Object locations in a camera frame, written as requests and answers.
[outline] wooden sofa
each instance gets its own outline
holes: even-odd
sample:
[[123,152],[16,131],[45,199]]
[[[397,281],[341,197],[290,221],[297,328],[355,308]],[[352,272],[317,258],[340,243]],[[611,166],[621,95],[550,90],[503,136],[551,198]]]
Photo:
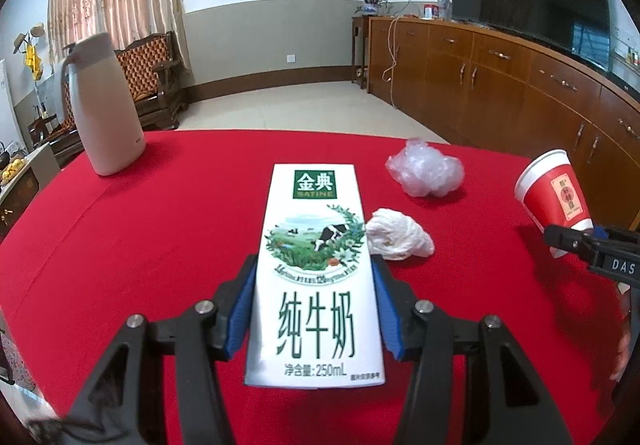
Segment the wooden sofa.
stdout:
[[[183,65],[174,33],[151,34],[124,50],[116,50],[115,54],[127,78],[143,129],[177,128],[177,115],[188,103],[183,100],[180,89]],[[50,142],[60,166],[83,151],[71,111],[68,83],[64,88],[66,119],[49,136],[41,135],[39,140],[33,140],[35,147]]]

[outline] wooden cabinet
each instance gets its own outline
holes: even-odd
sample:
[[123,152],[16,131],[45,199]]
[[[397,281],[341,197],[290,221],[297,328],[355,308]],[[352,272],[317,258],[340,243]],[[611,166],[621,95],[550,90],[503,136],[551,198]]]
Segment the wooden cabinet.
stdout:
[[478,148],[509,151],[522,108],[525,84],[504,73],[473,66],[460,133]]
[[430,130],[451,143],[460,143],[460,131],[466,89],[471,72],[468,59],[433,51],[427,58],[421,117]]
[[[372,19],[370,36],[369,90],[387,102],[390,24]],[[640,104],[625,101],[605,77],[532,42],[469,25],[401,19],[396,47],[400,110],[453,144],[529,158],[564,149],[594,221],[638,226]]]
[[512,152],[536,158],[552,149],[564,149],[573,162],[587,124],[587,120],[566,105],[527,86]]
[[589,123],[582,138],[574,166],[591,218],[598,225],[633,226],[640,212],[640,166]]

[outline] red tablecloth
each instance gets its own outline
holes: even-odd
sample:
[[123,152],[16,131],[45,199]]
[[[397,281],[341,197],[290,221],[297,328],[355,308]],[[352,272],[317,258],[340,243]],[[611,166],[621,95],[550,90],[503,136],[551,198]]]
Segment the red tablecloth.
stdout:
[[[451,315],[500,315],[576,444],[586,445],[602,427],[619,338],[614,285],[573,256],[551,258],[513,197],[524,158],[440,146],[462,160],[465,182],[444,199],[414,199],[384,167],[402,140],[258,131],[148,133],[147,139],[141,159],[110,178],[96,176],[80,156],[0,245],[0,305],[60,414],[129,314],[174,317],[210,297],[257,251],[273,164],[353,163],[367,218],[392,208],[433,236],[435,255],[392,263],[395,276]],[[244,386],[244,359],[243,348],[219,366],[239,444],[391,443],[411,365],[385,353],[384,386],[286,391]],[[173,365],[166,359],[164,391],[168,440],[176,445]],[[459,383],[451,444],[460,439],[463,396]]]

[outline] white tissue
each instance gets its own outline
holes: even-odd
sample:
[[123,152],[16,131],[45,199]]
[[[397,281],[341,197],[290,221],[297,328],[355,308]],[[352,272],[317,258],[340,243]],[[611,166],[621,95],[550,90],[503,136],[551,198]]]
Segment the white tissue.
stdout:
[[369,253],[387,261],[402,261],[410,255],[429,257],[435,247],[431,236],[412,218],[391,209],[378,209],[366,225]]

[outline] red paper cup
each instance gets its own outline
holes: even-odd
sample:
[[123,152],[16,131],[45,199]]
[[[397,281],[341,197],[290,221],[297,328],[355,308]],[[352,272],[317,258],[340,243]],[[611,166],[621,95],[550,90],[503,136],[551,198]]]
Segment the red paper cup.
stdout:
[[[518,178],[514,192],[541,232],[548,225],[593,229],[574,168],[562,149],[545,152],[531,162]],[[554,257],[565,254],[564,250],[551,248]]]

